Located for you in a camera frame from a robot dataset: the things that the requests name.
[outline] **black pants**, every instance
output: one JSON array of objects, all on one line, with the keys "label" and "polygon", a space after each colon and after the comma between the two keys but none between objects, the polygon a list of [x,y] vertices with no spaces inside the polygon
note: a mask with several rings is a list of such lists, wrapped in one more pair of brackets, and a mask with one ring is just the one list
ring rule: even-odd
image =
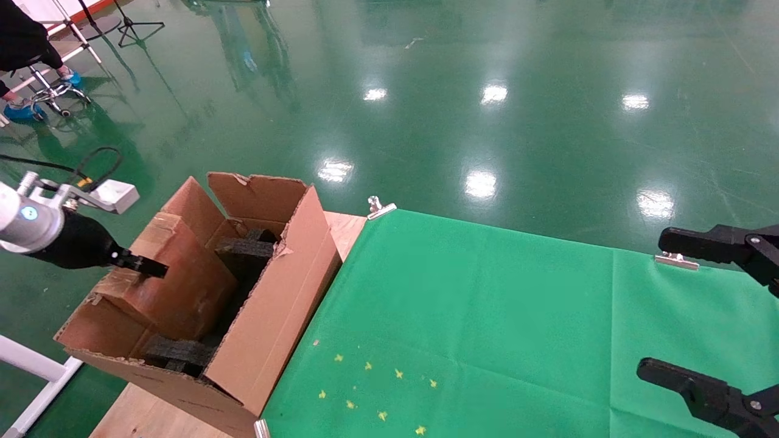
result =
[{"label": "black pants", "polygon": [[[62,67],[62,58],[57,53],[54,46],[50,42],[41,42],[44,47],[43,53],[24,53],[25,50],[6,51],[0,56],[0,70],[4,72],[12,72],[17,69],[23,69],[29,67],[32,64],[43,62],[44,64],[52,67],[53,69],[59,69]],[[31,44],[30,48],[36,47],[35,44]],[[8,86],[0,80],[0,96],[5,96],[10,89]]]}]

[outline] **cardboard box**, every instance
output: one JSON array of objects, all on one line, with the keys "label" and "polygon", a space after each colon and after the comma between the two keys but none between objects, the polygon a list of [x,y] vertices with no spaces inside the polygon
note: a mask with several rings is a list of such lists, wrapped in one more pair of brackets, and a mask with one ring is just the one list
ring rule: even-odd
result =
[{"label": "cardboard box", "polygon": [[92,292],[170,339],[197,341],[208,333],[238,282],[222,260],[200,244],[184,218],[157,213],[130,250],[168,265],[165,278],[116,269]]},{"label": "cardboard box", "polygon": [[235,438],[254,438],[259,417],[316,306],[340,267],[319,197],[303,182],[210,173],[225,217],[194,178],[164,205],[208,249],[224,237],[270,229],[280,241],[222,339],[206,380],[147,365],[140,352],[155,334],[90,293],[57,333],[72,356],[119,376]]}]

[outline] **green floor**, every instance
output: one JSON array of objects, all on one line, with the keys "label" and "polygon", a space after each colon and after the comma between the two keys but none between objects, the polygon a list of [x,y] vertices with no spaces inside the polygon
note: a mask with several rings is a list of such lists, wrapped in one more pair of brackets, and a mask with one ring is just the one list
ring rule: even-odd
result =
[{"label": "green floor", "polygon": [[[147,51],[94,42],[115,80],[71,62],[91,108],[0,132],[2,153],[63,164],[121,149],[142,199],[97,215],[122,243],[212,170],[314,182],[329,210],[376,194],[645,253],[669,224],[779,221],[771,0],[160,3],[126,7],[167,24]],[[24,169],[0,164],[2,181]],[[0,334],[64,360],[51,336],[103,271],[0,265]],[[0,364],[0,430],[41,387]],[[87,436],[122,387],[85,369],[30,435]]]}]

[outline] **white pipe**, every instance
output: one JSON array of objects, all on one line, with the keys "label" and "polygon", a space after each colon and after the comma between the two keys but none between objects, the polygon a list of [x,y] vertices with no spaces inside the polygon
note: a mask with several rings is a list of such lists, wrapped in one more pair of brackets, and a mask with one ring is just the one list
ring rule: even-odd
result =
[{"label": "white pipe", "polygon": [[41,414],[44,413],[48,405],[57,397],[57,394],[68,384],[68,381],[76,371],[78,371],[82,362],[76,358],[70,358],[65,362],[65,372],[55,382],[50,382],[44,389],[35,397],[32,403],[27,406],[27,409],[22,412],[22,415],[13,423],[11,429],[8,429],[2,436],[2,438],[21,438],[27,434],[30,428],[35,424]]},{"label": "white pipe", "polygon": [[21,368],[49,382],[60,380],[67,371],[61,364],[24,345],[17,344],[5,336],[0,336],[0,361]]}]

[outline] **wooden board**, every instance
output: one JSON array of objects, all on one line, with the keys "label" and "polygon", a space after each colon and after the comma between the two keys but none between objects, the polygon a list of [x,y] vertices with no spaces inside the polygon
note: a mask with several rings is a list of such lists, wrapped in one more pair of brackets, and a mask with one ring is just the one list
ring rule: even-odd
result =
[{"label": "wooden board", "polygon": [[[338,253],[346,259],[365,217],[325,212]],[[90,438],[230,438],[229,435],[132,383],[106,412]]]}]

